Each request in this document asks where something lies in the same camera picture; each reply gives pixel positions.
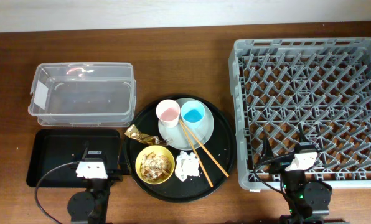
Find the blue plastic cup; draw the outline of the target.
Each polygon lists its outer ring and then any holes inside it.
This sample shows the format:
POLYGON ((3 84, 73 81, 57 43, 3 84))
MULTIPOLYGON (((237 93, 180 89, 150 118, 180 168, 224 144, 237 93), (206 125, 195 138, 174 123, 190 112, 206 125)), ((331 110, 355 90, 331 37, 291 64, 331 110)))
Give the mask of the blue plastic cup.
POLYGON ((182 121, 190 128, 197 128, 205 117, 203 104, 196 100, 190 100, 181 106, 182 121))

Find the wooden chopstick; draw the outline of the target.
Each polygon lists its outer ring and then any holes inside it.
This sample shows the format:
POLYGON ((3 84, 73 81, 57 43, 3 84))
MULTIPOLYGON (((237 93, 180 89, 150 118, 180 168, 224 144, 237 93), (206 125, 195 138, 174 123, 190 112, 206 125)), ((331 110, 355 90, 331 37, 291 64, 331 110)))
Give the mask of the wooden chopstick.
POLYGON ((184 134, 185 134, 185 136, 186 136, 186 138, 187 138, 187 140, 188 140, 188 142, 189 142, 189 144, 190 144, 190 146, 191 146, 191 148, 192 148, 192 150, 193 150, 193 153, 195 154, 196 158, 198 158, 198 160, 199 160, 199 165, 200 165, 200 168, 202 169, 202 172, 203 172, 204 175, 205 175, 205 178, 207 179, 207 181, 208 181, 210 187, 213 188, 213 183, 212 183, 212 181, 211 181, 211 179, 210 179, 208 173, 206 172, 205 167, 204 167, 202 161, 200 160, 199 155, 198 155, 197 151, 195 150, 195 147, 194 147, 192 141, 190 140, 190 137, 189 137, 189 135, 188 135, 188 133, 187 133, 187 131, 186 131, 186 126, 185 126, 185 124, 184 124, 181 120, 179 121, 179 123, 180 123, 180 125, 181 125, 181 127, 182 127, 182 130, 183 130, 183 132, 184 132, 184 134))
POLYGON ((224 173, 226 177, 229 177, 229 174, 227 171, 218 163, 218 161, 214 158, 213 155, 209 152, 209 150, 201 143, 201 141, 196 137, 196 135, 188 128, 182 120, 179 121, 181 126, 187 130, 188 133, 197 141, 197 143, 200 145, 200 147, 205 151, 205 153, 211 158, 211 160, 214 161, 216 166, 224 173))

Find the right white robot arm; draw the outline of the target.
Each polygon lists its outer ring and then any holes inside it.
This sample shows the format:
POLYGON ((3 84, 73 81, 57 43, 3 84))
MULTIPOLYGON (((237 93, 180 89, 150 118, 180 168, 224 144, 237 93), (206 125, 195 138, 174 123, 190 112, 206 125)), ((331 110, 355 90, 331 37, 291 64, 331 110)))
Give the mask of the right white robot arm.
POLYGON ((313 167, 319 149, 303 133, 294 150, 282 156, 274 156, 267 137, 259 166, 268 166, 270 174, 280 177, 279 193, 289 206, 289 215, 282 215, 280 223, 324 223, 329 214, 332 187, 320 180, 308 181, 305 172, 313 167))

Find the gold foil wrapper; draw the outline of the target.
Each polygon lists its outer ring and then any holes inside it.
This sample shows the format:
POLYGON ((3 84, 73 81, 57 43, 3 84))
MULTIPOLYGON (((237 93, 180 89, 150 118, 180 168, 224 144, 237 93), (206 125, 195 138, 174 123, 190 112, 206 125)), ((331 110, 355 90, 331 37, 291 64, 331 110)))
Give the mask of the gold foil wrapper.
POLYGON ((173 140, 172 139, 160 139, 158 136, 152 136, 142 133, 134 124, 132 124, 124 133, 130 139, 134 139, 141 144, 148 146, 168 146, 173 140))

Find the pink plastic cup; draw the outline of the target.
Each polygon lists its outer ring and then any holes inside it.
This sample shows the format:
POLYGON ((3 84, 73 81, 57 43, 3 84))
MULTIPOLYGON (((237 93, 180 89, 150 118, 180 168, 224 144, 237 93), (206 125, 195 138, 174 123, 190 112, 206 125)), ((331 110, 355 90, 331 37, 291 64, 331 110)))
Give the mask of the pink plastic cup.
POLYGON ((156 116, 167 128, 175 127, 179 122, 181 108, 179 104, 170 99, 162 100, 156 107, 156 116))

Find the white napkin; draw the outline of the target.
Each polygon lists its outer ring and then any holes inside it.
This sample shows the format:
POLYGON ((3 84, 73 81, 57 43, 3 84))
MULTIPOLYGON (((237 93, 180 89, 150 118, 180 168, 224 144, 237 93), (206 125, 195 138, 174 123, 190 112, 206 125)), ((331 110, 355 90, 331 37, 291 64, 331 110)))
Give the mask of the white napkin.
POLYGON ((175 176, 184 182, 188 177, 198 177, 199 175, 199 159, 196 154, 181 151, 176 157, 175 176))

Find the yellow bowl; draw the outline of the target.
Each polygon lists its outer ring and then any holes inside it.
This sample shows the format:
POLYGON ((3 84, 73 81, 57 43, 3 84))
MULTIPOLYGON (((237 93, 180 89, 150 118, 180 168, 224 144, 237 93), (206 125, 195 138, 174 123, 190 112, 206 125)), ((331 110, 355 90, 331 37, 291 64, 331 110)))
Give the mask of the yellow bowl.
POLYGON ((168 178, 170 178, 170 176, 174 173, 174 167, 175 167, 175 160, 174 160, 174 156, 172 155, 172 153, 166 149, 165 147, 163 146, 148 146, 146 147, 145 149, 143 149, 137 156, 136 160, 135 160, 135 171, 138 175, 138 177, 145 183, 147 184, 153 184, 153 185, 156 185, 156 184, 161 184, 163 182, 165 182, 168 178), (157 182, 149 182, 147 180, 144 180, 142 177, 141 177, 141 173, 140 173, 140 167, 141 167, 141 159, 142 157, 145 155, 145 154, 150 154, 151 152, 154 152, 155 154, 157 155, 165 155, 166 157, 169 158, 170 162, 171 162, 171 173, 169 174, 169 176, 165 179, 162 179, 160 181, 157 181, 157 182))

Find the food scraps and rice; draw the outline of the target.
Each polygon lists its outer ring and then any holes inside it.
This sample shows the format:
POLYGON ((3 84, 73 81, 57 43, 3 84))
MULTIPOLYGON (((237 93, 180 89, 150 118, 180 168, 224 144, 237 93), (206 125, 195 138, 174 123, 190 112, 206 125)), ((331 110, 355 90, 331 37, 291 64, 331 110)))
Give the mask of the food scraps and rice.
POLYGON ((171 162, 165 155, 157 155, 154 152, 145 154, 141 159, 140 173, 144 180, 160 181, 171 173, 171 162))

